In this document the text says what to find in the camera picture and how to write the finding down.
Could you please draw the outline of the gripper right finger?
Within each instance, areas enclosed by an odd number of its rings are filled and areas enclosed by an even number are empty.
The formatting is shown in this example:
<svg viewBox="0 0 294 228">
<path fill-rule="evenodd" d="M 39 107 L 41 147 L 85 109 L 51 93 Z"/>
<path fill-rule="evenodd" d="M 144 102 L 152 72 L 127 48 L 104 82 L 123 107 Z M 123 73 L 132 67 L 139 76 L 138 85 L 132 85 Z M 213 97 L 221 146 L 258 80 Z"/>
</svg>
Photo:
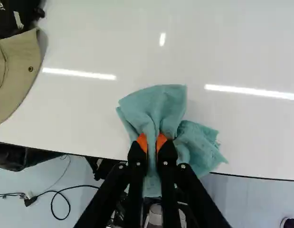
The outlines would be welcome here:
<svg viewBox="0 0 294 228">
<path fill-rule="evenodd" d="M 187 163 L 177 164 L 178 154 L 173 143 L 162 133 L 156 142 L 157 170 L 161 179 L 163 226 L 180 228 L 179 204 L 175 186 L 187 196 L 187 204 L 200 228 L 229 228 L 201 181 Z"/>
</svg>

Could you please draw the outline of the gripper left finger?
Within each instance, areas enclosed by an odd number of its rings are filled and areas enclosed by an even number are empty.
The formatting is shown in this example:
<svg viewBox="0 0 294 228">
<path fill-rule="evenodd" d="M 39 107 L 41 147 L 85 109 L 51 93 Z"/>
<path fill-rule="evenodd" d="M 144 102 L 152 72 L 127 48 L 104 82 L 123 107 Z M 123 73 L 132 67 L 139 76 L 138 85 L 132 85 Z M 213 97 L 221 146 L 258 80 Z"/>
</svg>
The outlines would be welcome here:
<svg viewBox="0 0 294 228">
<path fill-rule="evenodd" d="M 139 228 L 142 213 L 143 180 L 148 169 L 148 144 L 142 133 L 132 142 L 126 164 L 116 164 L 93 196 L 75 228 L 105 228 L 126 187 L 124 227 Z"/>
</svg>

